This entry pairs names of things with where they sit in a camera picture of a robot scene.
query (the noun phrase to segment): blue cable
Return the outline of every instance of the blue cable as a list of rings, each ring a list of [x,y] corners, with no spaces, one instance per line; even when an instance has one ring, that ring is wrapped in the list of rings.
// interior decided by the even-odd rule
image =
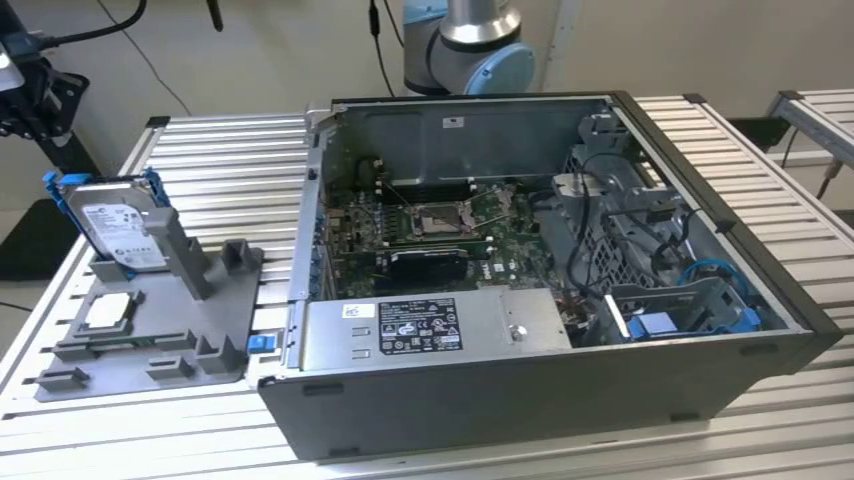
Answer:
[[[730,272],[730,274],[732,275],[732,277],[738,281],[738,284],[742,287],[742,296],[746,297],[747,294],[750,293],[750,289],[747,288],[747,280],[744,280],[744,277],[742,276],[740,273],[738,273],[738,270],[735,270],[732,265],[726,263],[723,260],[716,260],[714,258],[707,258],[704,260],[698,260],[696,262],[694,262],[691,266],[684,269],[684,271],[682,272],[682,275],[679,275],[679,280],[676,280],[676,285],[682,285],[684,283],[684,281],[688,279],[688,275],[691,274],[695,268],[699,268],[707,265],[712,265],[715,267],[723,268],[727,272]]]

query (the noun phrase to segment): white wall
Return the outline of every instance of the white wall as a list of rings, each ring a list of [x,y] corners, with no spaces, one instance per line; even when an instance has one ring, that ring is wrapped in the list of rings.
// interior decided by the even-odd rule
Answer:
[[[26,210],[45,198],[41,176],[53,168],[34,142],[18,137],[0,138],[0,212]],[[17,217],[0,220],[0,241],[17,223]]]
[[[104,0],[124,19],[136,0]],[[392,85],[401,82],[403,51],[381,10],[380,43]],[[397,22],[401,1],[392,0]],[[523,40],[539,57],[543,73],[557,0],[516,0],[524,18]],[[225,0],[225,28],[211,25],[204,0],[150,0],[128,33],[160,76],[193,114],[301,111],[311,100],[385,95],[372,39],[367,0]],[[61,35],[102,27],[108,19],[94,0],[13,0],[30,29]],[[92,80],[76,131],[101,167],[114,169],[148,119],[184,115],[156,83],[121,35],[62,46],[58,69]]]
[[[827,166],[792,166],[786,169],[786,173],[798,181],[800,185],[810,191],[812,195],[818,193],[818,188],[824,179],[824,171]],[[839,176],[832,179],[827,186],[827,191],[822,198],[822,203],[827,205],[831,210],[851,210],[854,209],[854,201],[851,195],[851,188],[854,186],[854,170],[843,168],[839,172]]]
[[[778,90],[854,86],[848,0],[564,3],[547,90],[696,92],[724,115],[755,116]]]

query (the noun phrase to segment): small sticker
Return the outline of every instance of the small sticker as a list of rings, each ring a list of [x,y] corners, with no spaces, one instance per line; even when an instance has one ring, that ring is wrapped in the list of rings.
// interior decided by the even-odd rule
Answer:
[[[463,128],[465,126],[465,117],[444,117],[441,119],[441,128]]]
[[[372,303],[347,303],[341,309],[341,316],[344,318],[373,318],[376,305]]]

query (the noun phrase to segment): metal frame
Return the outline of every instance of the metal frame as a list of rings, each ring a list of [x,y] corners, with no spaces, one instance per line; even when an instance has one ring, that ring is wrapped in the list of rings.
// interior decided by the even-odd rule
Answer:
[[[768,116],[780,117],[854,168],[854,90],[778,94]]]
[[[639,99],[676,148],[842,330],[854,332],[854,232],[744,142],[707,105]],[[142,135],[125,172],[164,175],[191,234],[209,244],[239,231],[272,256],[255,332],[281,329],[296,230],[301,119],[175,119]],[[583,435],[343,464],[299,462],[248,383],[279,367],[253,356],[248,383],[38,404],[22,384],[49,355],[88,291],[90,252],[77,242],[0,362],[0,471],[45,478],[850,478],[854,335],[795,375],[760,381],[707,423]]]
[[[26,29],[21,23],[14,10],[6,0],[0,0],[0,38],[8,35],[25,34]],[[36,63],[42,63],[41,68],[49,68],[46,60],[38,58],[26,61],[26,66],[36,67]],[[50,163],[65,173],[92,173],[100,174],[100,170],[92,161],[89,153],[80,143],[74,132],[68,129],[64,135],[56,136],[57,132],[52,131],[49,125],[45,125],[44,120],[38,118],[38,115],[33,111],[33,102],[26,98],[28,85],[5,92],[0,92],[0,120],[5,115],[17,117],[22,123],[24,133],[22,136],[26,139],[33,140]]]

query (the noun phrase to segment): warning label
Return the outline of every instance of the warning label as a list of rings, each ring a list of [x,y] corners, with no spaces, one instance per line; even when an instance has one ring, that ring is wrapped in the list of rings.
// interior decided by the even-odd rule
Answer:
[[[463,349],[452,298],[380,303],[379,332],[385,355]]]

